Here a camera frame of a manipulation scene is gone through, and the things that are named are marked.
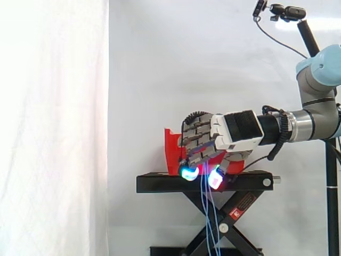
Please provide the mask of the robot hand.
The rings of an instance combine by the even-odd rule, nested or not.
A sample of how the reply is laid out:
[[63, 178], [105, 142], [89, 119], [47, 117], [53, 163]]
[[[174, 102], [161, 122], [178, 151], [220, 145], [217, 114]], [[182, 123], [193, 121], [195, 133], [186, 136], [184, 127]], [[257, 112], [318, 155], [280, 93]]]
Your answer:
[[207, 183], [217, 189], [223, 179], [242, 172], [232, 169], [243, 162], [264, 138], [264, 132], [252, 110], [227, 114], [196, 111], [182, 123], [178, 145], [185, 157], [179, 160], [179, 174], [193, 181], [203, 171]]

